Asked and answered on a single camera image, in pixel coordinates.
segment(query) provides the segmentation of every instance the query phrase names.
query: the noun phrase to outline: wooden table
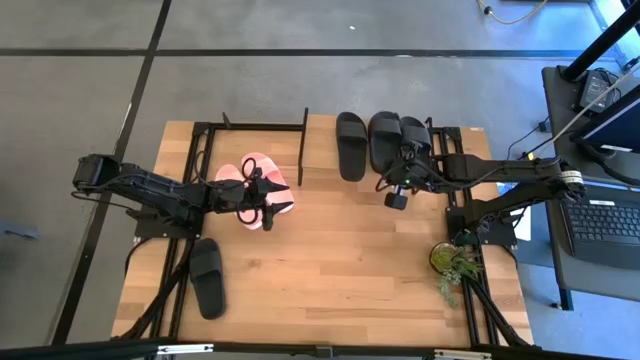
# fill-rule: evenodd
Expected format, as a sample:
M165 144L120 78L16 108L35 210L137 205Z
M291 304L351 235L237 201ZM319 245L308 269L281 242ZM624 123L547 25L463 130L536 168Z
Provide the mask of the wooden table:
M154 172L180 181L192 122L171 121ZM480 128L463 128L465 153L489 158ZM203 237L220 245L227 311L205 320L189 284L178 338L183 341L468 347L462 293L451 309L438 292L428 265L434 244L446 241L446 195L419 193L405 211L386 208L374 190L378 174L368 168L358 183L338 172L335 116L309 115L304 178L296 185L300 133L216 131L208 179L223 164L240 166L251 151L268 154L295 198L294 209L275 218L270 232L249 231L235 214L208 214ZM474 198L498 195L495 184L472 190ZM156 295L167 239L154 239L131 259L113 335L128 330ZM513 259L484 246L491 295L505 318L528 342L529 321ZM173 309L165 307L161 335ZM476 299L481 341L487 343L482 306Z

